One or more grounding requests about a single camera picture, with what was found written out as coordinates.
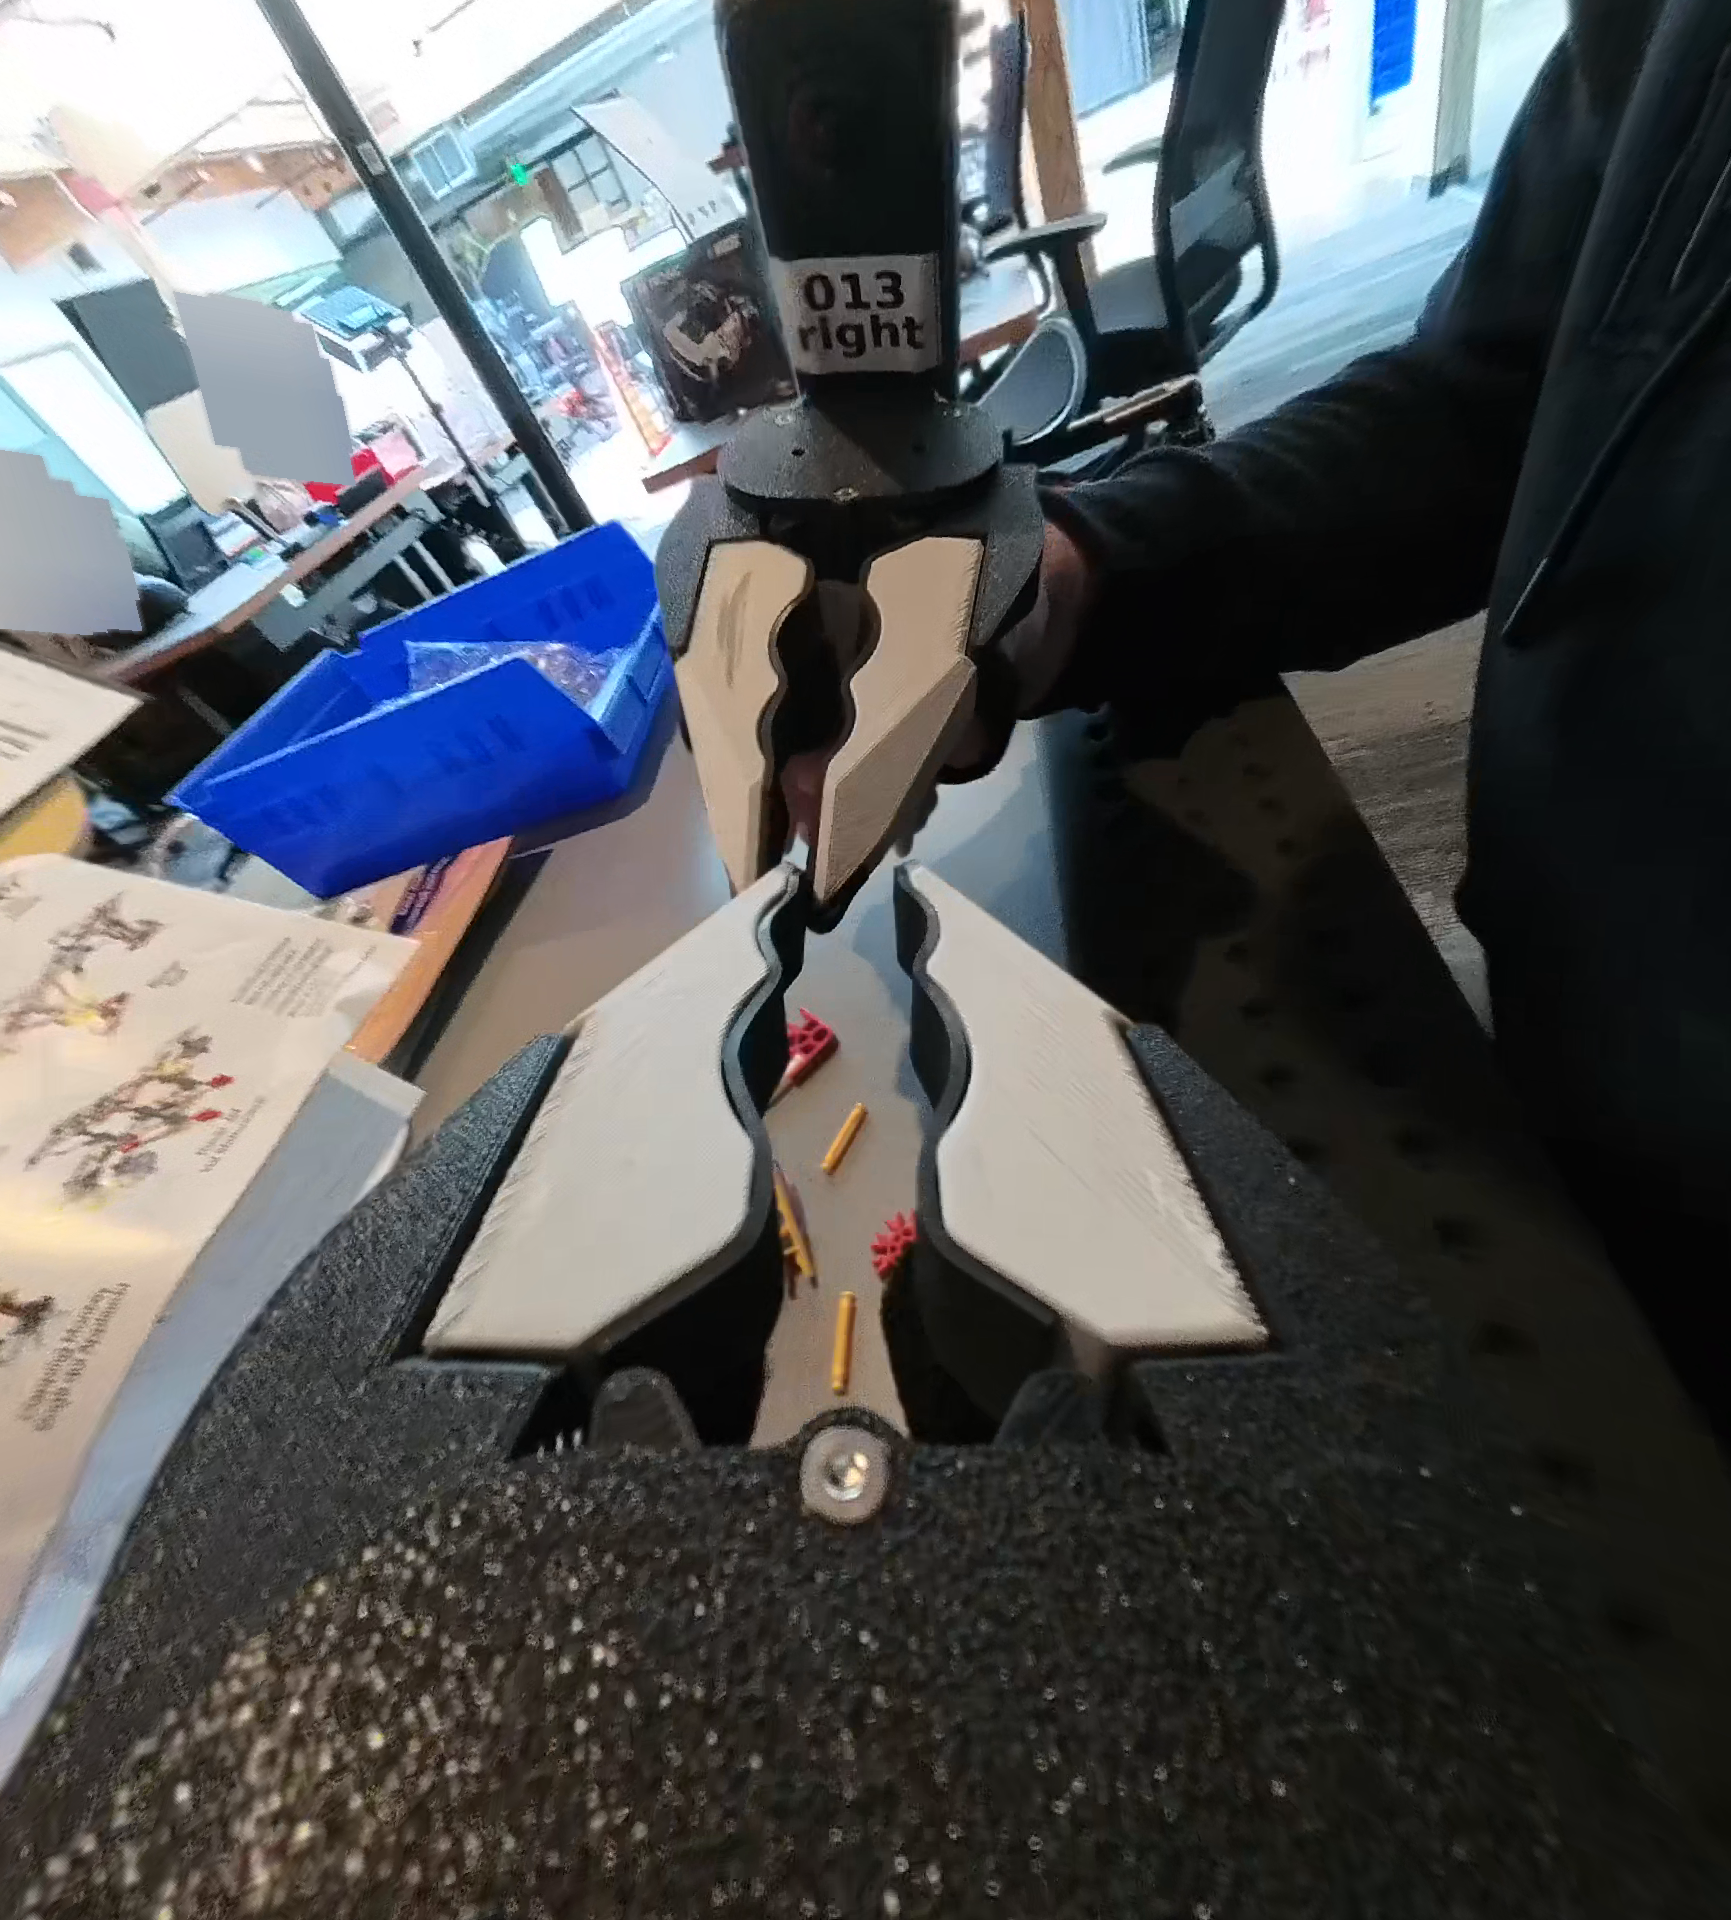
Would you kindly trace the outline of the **orange printed toy box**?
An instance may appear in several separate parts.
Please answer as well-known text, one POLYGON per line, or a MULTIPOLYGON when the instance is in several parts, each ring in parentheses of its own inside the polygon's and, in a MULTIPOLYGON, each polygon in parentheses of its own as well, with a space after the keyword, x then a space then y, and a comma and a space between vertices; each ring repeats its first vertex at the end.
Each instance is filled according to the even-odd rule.
POLYGON ((352 1058, 385 1069, 421 1031, 450 960, 493 899, 507 858, 511 840, 499 836, 345 899, 345 904, 369 909, 374 930, 413 944, 388 991, 351 1034, 352 1058))

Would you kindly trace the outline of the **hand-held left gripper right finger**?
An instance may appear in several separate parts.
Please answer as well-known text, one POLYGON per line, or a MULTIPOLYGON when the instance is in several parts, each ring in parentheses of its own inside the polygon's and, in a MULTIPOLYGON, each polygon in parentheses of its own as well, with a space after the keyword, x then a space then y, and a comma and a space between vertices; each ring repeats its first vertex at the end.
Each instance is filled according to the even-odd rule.
POLYGON ((894 923, 938 1256, 1078 1360, 1265 1351, 1133 1024, 929 867, 894 871, 894 923))

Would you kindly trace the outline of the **black office chair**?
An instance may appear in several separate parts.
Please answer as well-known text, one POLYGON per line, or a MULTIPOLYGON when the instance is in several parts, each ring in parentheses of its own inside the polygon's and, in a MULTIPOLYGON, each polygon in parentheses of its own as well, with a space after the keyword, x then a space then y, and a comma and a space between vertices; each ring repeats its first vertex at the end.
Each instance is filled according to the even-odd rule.
POLYGON ((1023 258, 1059 298, 974 398, 1008 463, 1109 467, 1148 436, 1210 436, 1201 371, 1278 285, 1260 109, 1282 15, 1282 2, 1186 9, 1165 129, 1111 160, 1156 167, 1146 258, 1087 276, 1100 215, 986 241, 988 260, 1023 258))

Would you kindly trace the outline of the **person's right hand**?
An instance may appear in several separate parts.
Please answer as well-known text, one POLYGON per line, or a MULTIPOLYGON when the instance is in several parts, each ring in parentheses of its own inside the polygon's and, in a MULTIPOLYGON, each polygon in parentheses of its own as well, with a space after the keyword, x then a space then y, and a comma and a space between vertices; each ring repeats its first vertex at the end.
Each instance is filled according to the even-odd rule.
POLYGON ((1073 530, 1066 498, 1050 493, 1037 598, 1000 641, 1014 673, 1014 718, 1029 720, 1059 708, 1059 683, 1073 667, 1098 582, 1100 570, 1087 540, 1073 530))

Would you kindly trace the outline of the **wooden post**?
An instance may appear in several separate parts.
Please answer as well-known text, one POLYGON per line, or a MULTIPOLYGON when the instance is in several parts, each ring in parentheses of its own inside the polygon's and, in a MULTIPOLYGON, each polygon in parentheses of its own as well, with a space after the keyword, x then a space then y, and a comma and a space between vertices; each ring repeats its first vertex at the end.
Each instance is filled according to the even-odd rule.
POLYGON ((1059 2, 1010 2, 1023 55, 1026 222, 1050 227, 1090 210, 1059 2))

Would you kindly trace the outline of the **black metal pole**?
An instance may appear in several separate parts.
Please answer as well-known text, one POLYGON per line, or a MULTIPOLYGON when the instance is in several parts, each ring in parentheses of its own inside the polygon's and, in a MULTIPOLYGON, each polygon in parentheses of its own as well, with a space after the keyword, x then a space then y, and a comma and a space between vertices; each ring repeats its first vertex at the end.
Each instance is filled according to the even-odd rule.
POLYGON ((396 241, 400 253, 404 253, 408 265, 450 331, 471 375, 481 383, 493 413, 524 455, 528 473, 525 489, 541 508, 541 517, 559 538, 574 538, 592 530, 595 520, 583 493, 574 489, 552 438, 541 429, 541 422, 504 363, 502 351, 480 323, 466 286, 459 282, 418 205, 413 205, 392 158, 379 145, 379 136, 372 133, 369 118, 360 114, 360 107, 338 74, 338 68, 330 63, 324 45, 306 24, 306 15, 297 2, 254 2, 254 10, 267 24, 294 71, 294 77, 324 118, 332 139, 351 160, 351 170, 363 183, 381 224, 396 241))

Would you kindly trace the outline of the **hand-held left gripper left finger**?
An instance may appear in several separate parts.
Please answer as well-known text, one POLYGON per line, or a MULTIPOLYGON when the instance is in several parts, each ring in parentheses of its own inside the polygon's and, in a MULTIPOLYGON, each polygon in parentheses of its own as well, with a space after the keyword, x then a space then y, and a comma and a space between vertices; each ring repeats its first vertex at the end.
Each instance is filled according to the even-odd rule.
POLYGON ((759 1249, 801 887, 773 867, 578 1014, 426 1354, 595 1360, 759 1249))

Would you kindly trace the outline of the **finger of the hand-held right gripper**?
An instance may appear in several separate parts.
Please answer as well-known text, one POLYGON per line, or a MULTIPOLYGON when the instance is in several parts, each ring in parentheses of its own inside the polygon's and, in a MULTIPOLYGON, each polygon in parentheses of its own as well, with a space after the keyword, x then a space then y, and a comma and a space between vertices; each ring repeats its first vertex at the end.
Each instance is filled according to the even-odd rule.
POLYGON ((938 769, 974 683, 969 633, 983 544, 924 538, 864 569, 871 645, 845 681, 850 722, 832 749, 809 847, 820 909, 840 909, 938 769))
POLYGON ((686 647, 676 656, 706 824, 731 887, 751 887, 787 847, 773 751, 787 693, 778 642, 809 587, 809 563, 787 547, 712 544, 686 647))

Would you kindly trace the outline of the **person's right forearm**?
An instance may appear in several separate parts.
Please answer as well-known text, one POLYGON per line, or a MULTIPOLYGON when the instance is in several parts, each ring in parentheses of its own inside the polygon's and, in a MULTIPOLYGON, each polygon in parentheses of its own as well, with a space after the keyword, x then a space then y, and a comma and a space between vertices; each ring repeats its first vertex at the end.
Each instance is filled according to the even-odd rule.
POLYGON ((1331 671, 1495 579, 1575 253, 1476 236, 1413 336, 1236 433, 1059 490, 1100 582, 1059 708, 1331 671))

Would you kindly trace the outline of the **dark printed box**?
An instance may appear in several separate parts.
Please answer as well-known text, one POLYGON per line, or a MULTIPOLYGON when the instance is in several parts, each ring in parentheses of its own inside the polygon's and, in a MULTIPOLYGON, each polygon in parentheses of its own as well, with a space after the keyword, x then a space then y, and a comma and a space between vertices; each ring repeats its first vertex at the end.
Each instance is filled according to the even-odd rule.
POLYGON ((679 424, 720 424, 797 396, 752 220, 637 269, 621 299, 679 424))

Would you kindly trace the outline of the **printed instruction sheet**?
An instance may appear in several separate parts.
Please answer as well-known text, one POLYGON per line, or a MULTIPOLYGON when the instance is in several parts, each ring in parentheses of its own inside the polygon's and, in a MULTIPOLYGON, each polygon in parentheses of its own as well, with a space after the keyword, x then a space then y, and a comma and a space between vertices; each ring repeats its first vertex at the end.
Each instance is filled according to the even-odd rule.
POLYGON ((414 951, 0 867, 0 1656, 141 1342, 414 951))

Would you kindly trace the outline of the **wooden office desk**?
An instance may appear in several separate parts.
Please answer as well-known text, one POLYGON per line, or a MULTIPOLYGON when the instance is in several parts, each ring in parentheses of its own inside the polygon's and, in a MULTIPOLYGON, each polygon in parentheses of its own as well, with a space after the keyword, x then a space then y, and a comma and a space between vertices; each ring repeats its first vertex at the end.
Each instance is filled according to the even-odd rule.
POLYGON ((315 622, 372 587, 379 570, 421 547, 441 522, 432 485, 459 477, 457 467, 421 464, 392 480, 351 517, 338 517, 317 538, 286 554, 240 557, 196 592, 186 613, 132 647, 102 653, 80 669, 96 683, 136 686, 201 656, 276 613, 272 647, 289 647, 315 622))

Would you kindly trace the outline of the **blue plastic bin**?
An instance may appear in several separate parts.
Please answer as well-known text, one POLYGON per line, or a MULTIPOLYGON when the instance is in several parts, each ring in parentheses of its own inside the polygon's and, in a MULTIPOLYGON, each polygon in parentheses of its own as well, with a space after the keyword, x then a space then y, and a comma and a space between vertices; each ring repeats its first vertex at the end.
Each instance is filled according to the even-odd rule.
POLYGON ((172 802, 332 899, 619 819, 672 736, 655 566, 605 522, 324 650, 172 802))

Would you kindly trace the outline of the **black monitor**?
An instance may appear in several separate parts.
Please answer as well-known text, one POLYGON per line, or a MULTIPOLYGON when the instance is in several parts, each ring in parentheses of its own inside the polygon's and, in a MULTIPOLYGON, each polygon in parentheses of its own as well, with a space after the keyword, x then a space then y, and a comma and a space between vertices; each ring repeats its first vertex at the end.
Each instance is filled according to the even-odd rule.
POLYGON ((134 278, 57 302, 134 413, 199 393, 186 339, 151 278, 134 278))

